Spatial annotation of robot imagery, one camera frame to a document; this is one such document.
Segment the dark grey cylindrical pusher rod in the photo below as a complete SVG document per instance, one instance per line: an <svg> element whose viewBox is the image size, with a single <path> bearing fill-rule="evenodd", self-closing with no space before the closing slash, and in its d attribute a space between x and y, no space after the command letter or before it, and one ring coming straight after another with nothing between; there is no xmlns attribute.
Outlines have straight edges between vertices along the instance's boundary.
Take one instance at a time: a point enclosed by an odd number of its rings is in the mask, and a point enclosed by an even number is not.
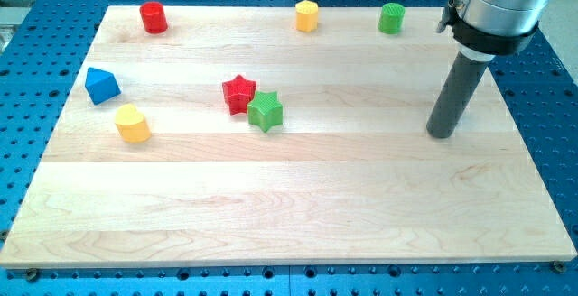
<svg viewBox="0 0 578 296"><path fill-rule="evenodd" d="M488 65L487 61L472 60L461 52L456 55L428 118L429 135L445 139L453 134Z"/></svg>

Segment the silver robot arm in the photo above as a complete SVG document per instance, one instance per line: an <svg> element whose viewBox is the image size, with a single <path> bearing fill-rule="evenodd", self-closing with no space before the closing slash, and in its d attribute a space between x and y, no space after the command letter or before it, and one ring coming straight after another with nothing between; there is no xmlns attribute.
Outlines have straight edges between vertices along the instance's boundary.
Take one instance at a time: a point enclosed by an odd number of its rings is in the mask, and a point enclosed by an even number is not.
<svg viewBox="0 0 578 296"><path fill-rule="evenodd" d="M450 27L458 53L426 124L429 135L443 139L453 134L490 62L527 47L548 2L447 0L437 32Z"/></svg>

